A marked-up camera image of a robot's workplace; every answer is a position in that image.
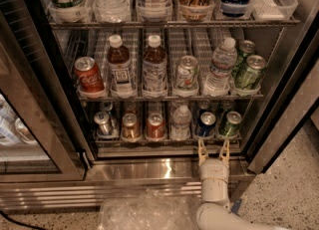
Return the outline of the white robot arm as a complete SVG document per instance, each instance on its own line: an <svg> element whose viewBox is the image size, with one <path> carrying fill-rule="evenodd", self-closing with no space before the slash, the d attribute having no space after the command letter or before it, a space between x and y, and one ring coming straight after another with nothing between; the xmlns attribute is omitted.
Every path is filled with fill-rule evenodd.
<svg viewBox="0 0 319 230"><path fill-rule="evenodd" d="M251 222L234 214L228 196L229 140L223 142L218 158L210 158L204 141L198 140L199 178L202 204L196 211L200 230L288 230Z"/></svg>

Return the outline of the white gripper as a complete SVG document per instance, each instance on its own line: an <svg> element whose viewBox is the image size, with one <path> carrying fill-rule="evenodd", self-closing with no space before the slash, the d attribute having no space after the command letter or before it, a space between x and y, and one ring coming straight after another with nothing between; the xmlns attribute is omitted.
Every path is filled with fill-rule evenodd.
<svg viewBox="0 0 319 230"><path fill-rule="evenodd" d="M225 139L219 152L219 159L208 159L204 141L197 143L199 175L201 181L201 199L204 202L226 204L228 197L230 141Z"/></svg>

